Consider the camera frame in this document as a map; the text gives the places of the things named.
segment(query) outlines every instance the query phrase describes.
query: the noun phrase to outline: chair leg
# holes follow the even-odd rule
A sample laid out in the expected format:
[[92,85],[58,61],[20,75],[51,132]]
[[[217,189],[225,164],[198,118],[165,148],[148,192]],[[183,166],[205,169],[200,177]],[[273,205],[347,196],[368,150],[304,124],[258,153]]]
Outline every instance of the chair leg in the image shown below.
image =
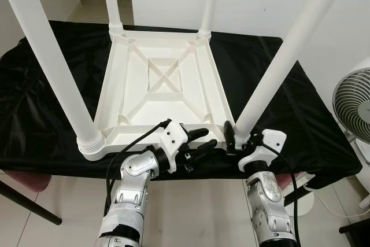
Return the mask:
[[10,186],[6,185],[2,181],[0,181],[0,195],[12,200],[13,202],[21,205],[22,207],[28,209],[29,211],[41,216],[42,218],[54,223],[55,225],[60,225],[62,223],[62,219],[58,216],[52,214],[51,212],[47,211],[37,203],[31,201],[29,198],[23,196],[18,191],[14,190]]

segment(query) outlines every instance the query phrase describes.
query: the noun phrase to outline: black cable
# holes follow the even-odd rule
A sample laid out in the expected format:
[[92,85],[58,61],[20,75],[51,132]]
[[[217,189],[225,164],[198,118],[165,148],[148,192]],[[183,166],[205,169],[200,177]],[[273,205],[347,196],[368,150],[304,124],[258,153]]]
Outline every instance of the black cable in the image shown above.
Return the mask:
[[110,196],[111,192],[112,192],[112,188],[113,188],[113,184],[114,184],[114,181],[116,180],[116,178],[118,177],[118,174],[120,173],[120,169],[118,168],[117,172],[115,173],[114,175],[114,179],[112,180],[112,182],[110,183],[110,177],[109,177],[109,174],[110,174],[110,168],[112,167],[113,163],[122,155],[124,154],[129,148],[133,147],[134,145],[136,145],[138,142],[140,142],[142,139],[144,139],[145,137],[149,136],[150,134],[152,134],[153,132],[155,132],[158,128],[160,127],[163,127],[163,128],[166,128],[167,125],[169,124],[171,120],[166,120],[166,121],[162,121],[160,122],[159,124],[157,124],[155,127],[153,127],[151,130],[149,130],[147,133],[143,134],[142,136],[140,136],[138,139],[134,140],[133,142],[131,142],[128,146],[126,146],[122,151],[120,151],[119,153],[117,153],[113,158],[112,160],[110,161],[109,165],[108,165],[108,168],[106,170],[106,201],[105,201],[105,207],[104,207],[104,216],[107,214],[108,212],[108,209],[112,203],[112,198]]
[[299,239],[299,232],[298,232],[298,197],[297,197],[297,182],[295,180],[294,172],[292,168],[290,167],[290,164],[288,161],[276,150],[271,148],[270,146],[267,146],[266,144],[262,144],[261,146],[265,147],[266,149],[272,151],[274,154],[279,156],[284,163],[286,164],[289,174],[291,176],[291,180],[293,182],[293,190],[294,190],[294,231],[295,231],[295,239],[297,240],[298,247],[301,247],[301,240]]

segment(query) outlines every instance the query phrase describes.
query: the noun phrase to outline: electric fan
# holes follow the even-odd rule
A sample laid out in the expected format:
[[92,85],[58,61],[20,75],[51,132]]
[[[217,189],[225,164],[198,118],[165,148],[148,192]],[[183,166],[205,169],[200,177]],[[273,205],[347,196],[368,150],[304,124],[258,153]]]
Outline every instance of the electric fan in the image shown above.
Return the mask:
[[[356,65],[336,86],[333,107],[340,123],[354,141],[362,170],[356,175],[370,192],[370,57]],[[370,205],[370,195],[359,206]]]

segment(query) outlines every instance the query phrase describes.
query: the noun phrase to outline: white power cord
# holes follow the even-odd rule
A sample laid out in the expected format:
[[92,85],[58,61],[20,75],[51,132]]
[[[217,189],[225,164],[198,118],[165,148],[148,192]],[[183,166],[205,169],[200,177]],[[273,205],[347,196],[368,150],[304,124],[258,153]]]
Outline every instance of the white power cord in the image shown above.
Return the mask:
[[339,214],[339,213],[335,213],[334,211],[332,211],[329,206],[326,204],[326,202],[320,197],[319,194],[316,193],[316,190],[315,189],[312,189],[312,188],[309,188],[309,187],[306,187],[306,185],[303,185],[303,188],[306,189],[307,191],[311,191],[313,192],[313,194],[319,198],[319,200],[323,203],[323,205],[326,207],[326,209],[331,213],[331,214],[334,214],[334,215],[337,215],[337,216],[341,216],[341,217],[345,217],[345,218],[352,218],[352,217],[357,217],[357,216],[361,216],[361,215],[365,215],[366,213],[368,213],[370,211],[370,208],[364,212],[364,213],[361,213],[361,214],[357,214],[357,215],[352,215],[352,216],[347,216],[347,215],[342,215],[342,214]]

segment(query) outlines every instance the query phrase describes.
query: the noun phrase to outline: black tablecloth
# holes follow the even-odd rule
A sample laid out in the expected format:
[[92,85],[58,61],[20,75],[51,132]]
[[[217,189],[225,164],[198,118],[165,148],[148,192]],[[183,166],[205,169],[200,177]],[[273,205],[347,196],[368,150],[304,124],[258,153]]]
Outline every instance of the black tablecloth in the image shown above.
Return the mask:
[[[108,25],[58,21],[50,24],[94,117],[110,51]],[[125,29],[195,32],[134,26]],[[280,38],[212,33],[210,46],[235,120],[281,43]],[[361,169],[353,149],[298,62],[258,121],[256,129],[264,128],[287,134],[282,155],[295,172],[307,171],[335,181]],[[91,162],[79,153],[76,136],[26,39],[1,58],[1,169],[104,177],[112,156]],[[192,175],[178,170],[172,175],[163,174],[160,179],[243,178],[237,162],[236,157],[215,151],[214,157],[198,165]],[[271,169],[286,172],[278,158]]]

